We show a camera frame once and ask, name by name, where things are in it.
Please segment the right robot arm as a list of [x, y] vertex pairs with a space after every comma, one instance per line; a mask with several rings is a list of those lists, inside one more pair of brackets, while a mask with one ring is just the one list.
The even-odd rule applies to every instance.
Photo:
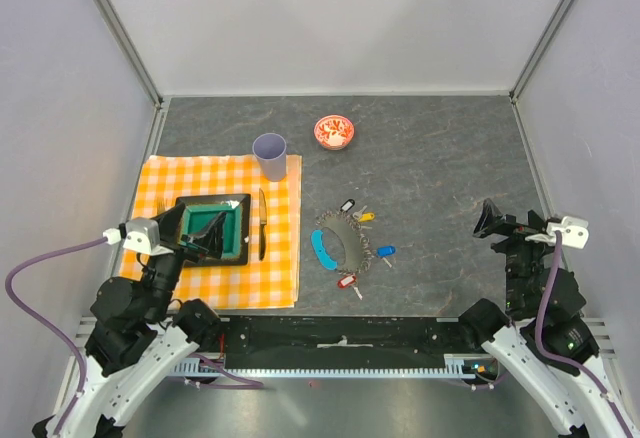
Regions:
[[581, 316], [586, 304], [572, 272], [562, 268], [564, 248], [583, 249], [585, 220], [544, 219], [529, 211], [520, 223], [487, 199], [476, 238], [505, 258], [504, 306], [481, 299], [460, 318], [458, 339], [483, 350], [534, 399], [561, 437], [636, 437], [638, 427], [614, 390], [598, 345]]

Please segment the yellow key tag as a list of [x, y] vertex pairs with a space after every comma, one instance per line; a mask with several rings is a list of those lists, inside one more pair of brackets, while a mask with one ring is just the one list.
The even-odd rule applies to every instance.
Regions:
[[373, 212], [369, 212], [369, 213], [364, 213], [361, 215], [361, 217], [359, 218], [360, 222], [370, 222], [373, 221], [375, 219], [375, 214]]

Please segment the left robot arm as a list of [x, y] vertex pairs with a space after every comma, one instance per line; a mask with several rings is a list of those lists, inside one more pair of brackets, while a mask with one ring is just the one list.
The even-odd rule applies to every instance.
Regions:
[[119, 437], [134, 411], [180, 361], [216, 346], [219, 316], [202, 300], [185, 301], [164, 333], [174, 290], [186, 262], [219, 258], [226, 214], [183, 234], [186, 206], [153, 218], [135, 218], [104, 231], [108, 244], [147, 256], [142, 276], [107, 279], [90, 311], [96, 323], [79, 364], [79, 388], [64, 410], [36, 423], [36, 437]]

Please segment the black key tag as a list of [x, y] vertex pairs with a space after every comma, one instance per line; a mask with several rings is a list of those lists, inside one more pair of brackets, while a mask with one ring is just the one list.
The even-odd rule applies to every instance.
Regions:
[[349, 212], [355, 206], [355, 201], [353, 199], [346, 200], [340, 207], [342, 212]]

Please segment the small silver key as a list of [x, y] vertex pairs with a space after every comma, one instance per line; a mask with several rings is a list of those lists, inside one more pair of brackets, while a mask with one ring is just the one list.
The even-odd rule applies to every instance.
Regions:
[[353, 217], [354, 219], [356, 219], [356, 220], [359, 220], [359, 219], [363, 216], [363, 214], [365, 213], [365, 211], [366, 211], [366, 206], [364, 206], [364, 207], [363, 207], [362, 209], [360, 209], [359, 211], [355, 211], [355, 212], [353, 212], [353, 213], [352, 213], [352, 217]]

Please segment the blue carabiner keyring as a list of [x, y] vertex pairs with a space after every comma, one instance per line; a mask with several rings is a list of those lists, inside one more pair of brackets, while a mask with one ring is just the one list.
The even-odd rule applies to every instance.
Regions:
[[338, 262], [326, 251], [323, 236], [324, 232], [322, 229], [316, 229], [311, 233], [310, 239], [313, 251], [323, 268], [329, 271], [336, 271], [338, 269]]

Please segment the blue key tag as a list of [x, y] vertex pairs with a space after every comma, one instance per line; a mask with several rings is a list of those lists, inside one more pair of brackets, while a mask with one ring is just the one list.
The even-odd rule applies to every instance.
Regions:
[[376, 254], [381, 258], [391, 256], [395, 253], [396, 253], [396, 248], [392, 245], [383, 246], [376, 250]]

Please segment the red key tag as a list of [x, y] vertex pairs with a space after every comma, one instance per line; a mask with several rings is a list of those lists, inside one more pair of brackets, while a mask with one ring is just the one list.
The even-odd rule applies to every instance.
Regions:
[[355, 275], [350, 274], [350, 275], [346, 275], [343, 276], [338, 282], [337, 282], [337, 286], [340, 289], [344, 289], [344, 288], [348, 288], [350, 286], [354, 286], [357, 283], [357, 278]]

